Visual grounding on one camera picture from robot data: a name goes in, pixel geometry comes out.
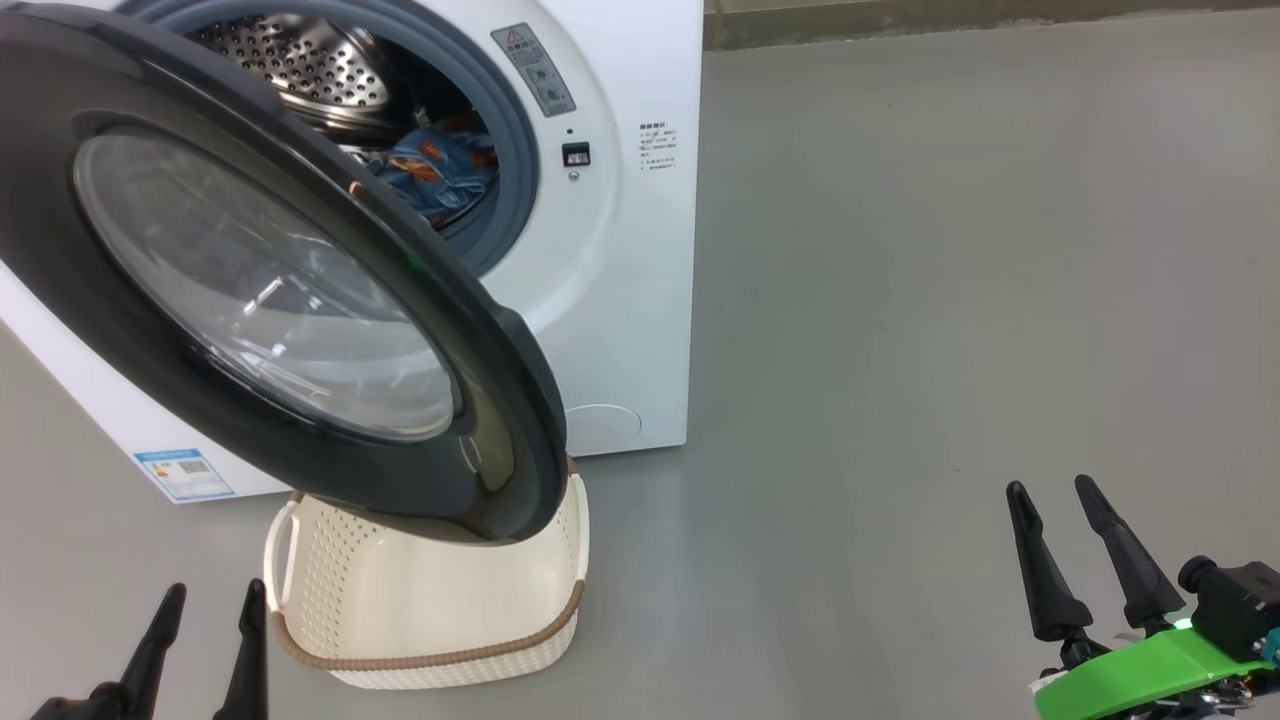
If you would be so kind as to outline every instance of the washing machine door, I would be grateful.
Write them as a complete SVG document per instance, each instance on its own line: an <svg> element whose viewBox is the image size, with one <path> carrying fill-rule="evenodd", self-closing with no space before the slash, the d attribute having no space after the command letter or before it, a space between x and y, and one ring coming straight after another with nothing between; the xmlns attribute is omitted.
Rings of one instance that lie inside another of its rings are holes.
<svg viewBox="0 0 1280 720"><path fill-rule="evenodd" d="M300 491L453 541L556 514L564 414L521 318L266 83L187 40L0 10L0 261Z"/></svg>

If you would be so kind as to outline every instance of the floor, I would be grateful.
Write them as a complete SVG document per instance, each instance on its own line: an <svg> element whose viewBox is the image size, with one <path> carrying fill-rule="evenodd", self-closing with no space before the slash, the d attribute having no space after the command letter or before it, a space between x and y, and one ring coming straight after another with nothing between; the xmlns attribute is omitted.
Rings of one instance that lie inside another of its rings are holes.
<svg viewBox="0 0 1280 720"><path fill-rule="evenodd" d="M692 434L582 464L573 646L379 693L273 644L273 717L1027 719L1056 648L1012 479L1107 642L1075 473L1170 574L1280 565L1276 37L1261 10L709 55ZM156 716L209 716L280 500L170 506L5 332L0 368L0 716L115 675L174 580Z"/></svg>

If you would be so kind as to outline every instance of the white plastic basket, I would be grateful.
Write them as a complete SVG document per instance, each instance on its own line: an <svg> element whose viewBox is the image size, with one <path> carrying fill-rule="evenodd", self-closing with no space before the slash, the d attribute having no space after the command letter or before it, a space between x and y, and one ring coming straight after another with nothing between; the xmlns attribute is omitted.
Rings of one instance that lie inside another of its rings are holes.
<svg viewBox="0 0 1280 720"><path fill-rule="evenodd" d="M419 538L296 495L271 523L262 557L276 639L303 665L370 689L536 673L573 639L589 525L577 474L552 524L504 547Z"/></svg>

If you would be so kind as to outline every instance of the qr code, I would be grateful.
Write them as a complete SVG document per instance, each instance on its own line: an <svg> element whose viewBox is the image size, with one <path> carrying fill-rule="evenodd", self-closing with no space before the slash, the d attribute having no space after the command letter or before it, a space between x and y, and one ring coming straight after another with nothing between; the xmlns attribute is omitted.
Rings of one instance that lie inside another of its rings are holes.
<svg viewBox="0 0 1280 720"><path fill-rule="evenodd" d="M182 471L188 475L209 471L209 465L205 465L204 460L179 460L178 466L182 468Z"/></svg>

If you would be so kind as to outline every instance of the washing machine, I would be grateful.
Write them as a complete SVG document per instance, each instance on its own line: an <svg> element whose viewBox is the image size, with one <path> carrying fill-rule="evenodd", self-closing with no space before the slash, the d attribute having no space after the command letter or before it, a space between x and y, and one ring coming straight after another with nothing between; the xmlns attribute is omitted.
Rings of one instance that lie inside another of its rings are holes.
<svg viewBox="0 0 1280 720"><path fill-rule="evenodd" d="M0 320L175 502L680 445L700 42L694 0L10 4Z"/></svg>

